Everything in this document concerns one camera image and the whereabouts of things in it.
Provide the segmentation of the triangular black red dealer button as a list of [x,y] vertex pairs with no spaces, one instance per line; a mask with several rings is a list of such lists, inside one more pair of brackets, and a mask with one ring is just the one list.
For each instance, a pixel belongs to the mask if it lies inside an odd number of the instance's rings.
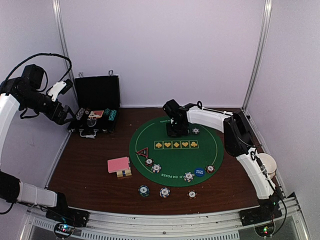
[[143,148],[143,149],[141,149],[141,150],[138,150],[138,151],[136,152],[136,154],[137,154],[138,156],[144,157],[145,159],[148,159],[148,158],[149,158],[149,148],[148,148],[148,147],[145,147],[145,148]]

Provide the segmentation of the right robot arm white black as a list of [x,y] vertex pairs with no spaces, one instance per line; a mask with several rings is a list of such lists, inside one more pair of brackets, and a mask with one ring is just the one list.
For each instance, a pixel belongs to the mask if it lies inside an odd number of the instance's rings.
[[254,132],[241,110],[235,112],[206,108],[201,101],[179,105],[174,99],[162,109],[170,118],[166,132],[170,137],[182,137],[191,133],[190,124],[198,124],[224,134],[224,148],[245,169],[258,199],[256,216],[266,221],[279,210],[281,194],[273,183],[263,161],[258,157],[258,146],[253,142]]

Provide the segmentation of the blue tan chip stack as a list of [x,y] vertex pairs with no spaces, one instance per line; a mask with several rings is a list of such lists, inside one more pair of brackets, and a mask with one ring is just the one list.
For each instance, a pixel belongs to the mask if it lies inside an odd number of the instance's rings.
[[169,197],[171,194],[171,191],[168,187],[162,187],[160,190],[159,190],[159,196],[161,198],[167,198]]

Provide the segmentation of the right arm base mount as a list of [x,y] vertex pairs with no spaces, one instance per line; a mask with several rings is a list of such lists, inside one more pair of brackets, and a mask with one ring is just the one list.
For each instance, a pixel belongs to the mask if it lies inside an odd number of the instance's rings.
[[275,219],[282,216],[281,210],[269,212],[261,207],[241,210],[239,217],[243,227],[254,226],[255,233],[263,238],[269,238],[276,232]]

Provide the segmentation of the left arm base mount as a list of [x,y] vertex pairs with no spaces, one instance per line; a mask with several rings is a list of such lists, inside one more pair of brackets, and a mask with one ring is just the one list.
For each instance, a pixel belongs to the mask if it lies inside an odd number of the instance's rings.
[[69,238],[78,228],[87,226],[90,213],[85,210],[68,208],[66,211],[58,211],[55,208],[45,207],[45,217],[56,221],[53,233],[59,239]]

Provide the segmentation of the blue green chip stack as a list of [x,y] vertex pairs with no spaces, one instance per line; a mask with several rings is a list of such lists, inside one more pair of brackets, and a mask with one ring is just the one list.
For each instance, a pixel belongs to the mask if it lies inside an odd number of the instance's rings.
[[146,185],[141,185],[138,188],[138,192],[142,197],[148,197],[150,195],[150,189]]

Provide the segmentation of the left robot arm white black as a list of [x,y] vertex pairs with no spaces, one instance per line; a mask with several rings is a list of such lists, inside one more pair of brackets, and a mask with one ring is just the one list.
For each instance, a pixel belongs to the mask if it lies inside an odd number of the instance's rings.
[[[27,64],[36,57],[57,57],[68,62],[66,72],[53,86],[42,85],[48,80],[47,72],[36,64]],[[0,84],[0,146],[5,145],[9,128],[17,112],[20,118],[33,119],[45,115],[57,125],[64,125],[75,120],[76,116],[68,105],[59,102],[59,95],[64,95],[73,87],[73,81],[67,78],[72,69],[71,60],[57,53],[34,54],[13,68]],[[14,205],[39,206],[52,211],[61,222],[72,218],[63,193],[40,188],[24,183],[17,177],[1,171],[0,197]]]

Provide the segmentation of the brown orange chip stack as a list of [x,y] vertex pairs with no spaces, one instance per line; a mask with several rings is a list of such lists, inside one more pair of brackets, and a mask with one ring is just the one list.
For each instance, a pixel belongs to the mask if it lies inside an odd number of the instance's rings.
[[188,193],[187,193],[187,196],[190,198],[190,199],[195,199],[197,197],[197,193],[194,191],[194,190],[190,190]]

